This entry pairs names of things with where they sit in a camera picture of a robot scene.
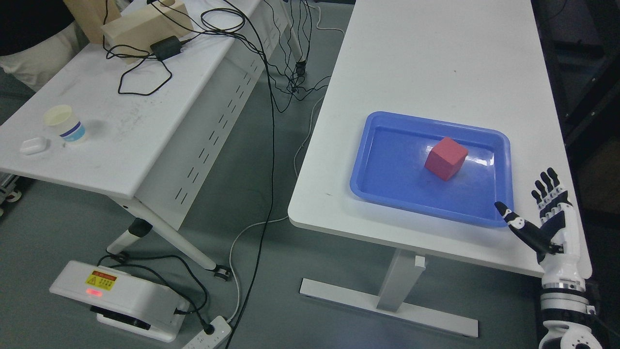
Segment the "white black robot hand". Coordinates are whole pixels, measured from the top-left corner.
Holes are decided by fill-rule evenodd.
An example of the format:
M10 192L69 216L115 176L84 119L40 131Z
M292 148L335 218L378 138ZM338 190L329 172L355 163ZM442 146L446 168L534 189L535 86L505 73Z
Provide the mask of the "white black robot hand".
M496 210L518 238L536 252L544 274L544 288L567 287L585 289L585 279L578 269L582 243L575 207L569 192L553 168L541 172L531 195L540 211L540 227L525 220L503 202L494 203Z

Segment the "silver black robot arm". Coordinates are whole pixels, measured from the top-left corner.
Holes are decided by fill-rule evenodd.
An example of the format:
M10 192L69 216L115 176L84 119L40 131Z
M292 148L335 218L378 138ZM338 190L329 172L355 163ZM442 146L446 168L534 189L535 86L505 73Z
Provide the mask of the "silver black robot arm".
M539 349L602 349L593 334L596 312L585 283L544 282L540 301L542 325L547 333L540 340Z

